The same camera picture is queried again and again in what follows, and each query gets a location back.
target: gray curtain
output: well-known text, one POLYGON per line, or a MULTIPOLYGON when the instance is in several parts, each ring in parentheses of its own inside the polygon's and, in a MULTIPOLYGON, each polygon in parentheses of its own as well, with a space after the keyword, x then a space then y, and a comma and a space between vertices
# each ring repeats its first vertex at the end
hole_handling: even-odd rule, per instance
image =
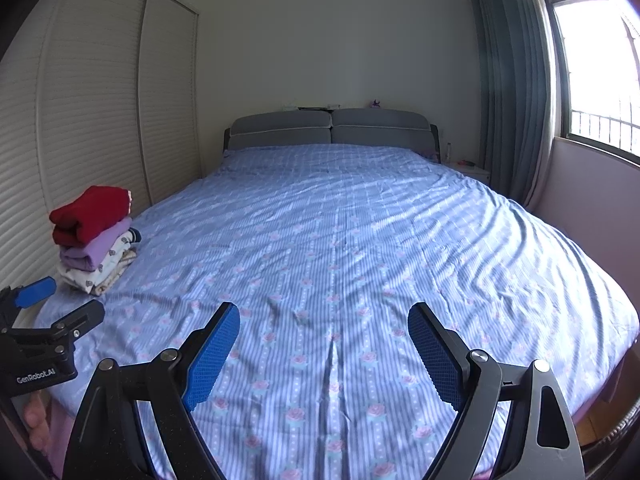
POLYGON ((543 185, 555 133, 555 54, 544 0, 471 0, 480 51, 480 164, 525 206, 543 185))

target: red folded garment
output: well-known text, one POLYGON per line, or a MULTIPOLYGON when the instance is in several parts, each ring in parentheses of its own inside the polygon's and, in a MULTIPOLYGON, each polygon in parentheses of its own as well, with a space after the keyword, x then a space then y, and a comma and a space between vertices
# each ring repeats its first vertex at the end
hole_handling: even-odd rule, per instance
POLYGON ((71 204, 52 211, 53 241, 66 247, 84 247, 105 229, 129 214, 129 191, 121 187, 91 186, 71 204))

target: gray headboard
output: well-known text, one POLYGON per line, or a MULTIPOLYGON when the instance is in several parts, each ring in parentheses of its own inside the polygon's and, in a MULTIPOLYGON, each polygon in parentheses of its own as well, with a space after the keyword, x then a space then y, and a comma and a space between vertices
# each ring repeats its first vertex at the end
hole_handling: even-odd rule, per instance
POLYGON ((273 112, 238 119, 225 132, 225 149, 293 144, 395 146, 440 156, 438 128, 420 114, 380 108, 273 112))

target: white wardrobe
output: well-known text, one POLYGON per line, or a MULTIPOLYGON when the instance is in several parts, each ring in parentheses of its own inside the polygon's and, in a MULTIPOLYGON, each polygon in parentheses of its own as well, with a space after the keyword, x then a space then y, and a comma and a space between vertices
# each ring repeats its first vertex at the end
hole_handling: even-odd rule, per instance
POLYGON ((50 274, 49 212, 98 184, 132 214, 200 177, 197 15, 175 0, 40 0, 0 61, 0 288, 50 274))

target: window frame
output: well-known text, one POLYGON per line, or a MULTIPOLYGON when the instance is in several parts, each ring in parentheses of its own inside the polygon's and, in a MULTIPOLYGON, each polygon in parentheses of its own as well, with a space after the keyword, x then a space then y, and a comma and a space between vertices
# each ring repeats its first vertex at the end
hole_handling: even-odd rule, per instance
MULTIPOLYGON (((571 89, 569 84, 569 64, 566 57, 566 50, 564 48, 564 41, 562 40, 562 33, 560 30, 560 23, 558 16, 556 15, 556 6, 562 4, 569 4, 575 2, 584 2, 589 0, 546 0, 546 10, 551 21, 551 29, 553 34, 553 41, 556 48, 556 54, 558 58, 558 75, 559 75, 559 91, 561 96, 561 127, 560 136, 564 139, 574 140, 593 148, 604 150, 605 152, 612 153, 613 155, 620 156, 629 160, 635 164, 640 165, 640 156, 635 153, 622 150, 606 142, 600 142, 599 140, 590 139, 589 137, 583 137, 574 135, 571 133, 572 121, 573 121, 573 109, 571 104, 571 89)), ((638 79, 640 80, 640 56, 638 49, 634 43, 631 35, 630 28, 624 19, 624 16, 620 15, 620 19, 625 25, 627 37, 631 44, 631 50, 636 60, 636 70, 638 70, 638 79)))

